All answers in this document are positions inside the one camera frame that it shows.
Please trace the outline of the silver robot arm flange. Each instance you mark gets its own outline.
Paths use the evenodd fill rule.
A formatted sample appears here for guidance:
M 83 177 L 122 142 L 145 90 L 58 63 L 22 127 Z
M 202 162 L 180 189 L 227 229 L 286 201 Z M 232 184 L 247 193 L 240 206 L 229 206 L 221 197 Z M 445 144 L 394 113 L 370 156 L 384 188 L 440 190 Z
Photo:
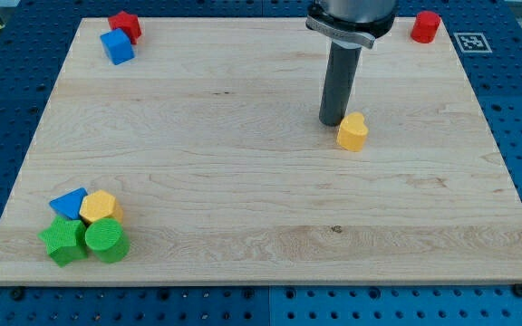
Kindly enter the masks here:
M 344 49 L 372 49 L 392 29 L 398 7 L 398 0 L 315 0 L 305 25 Z

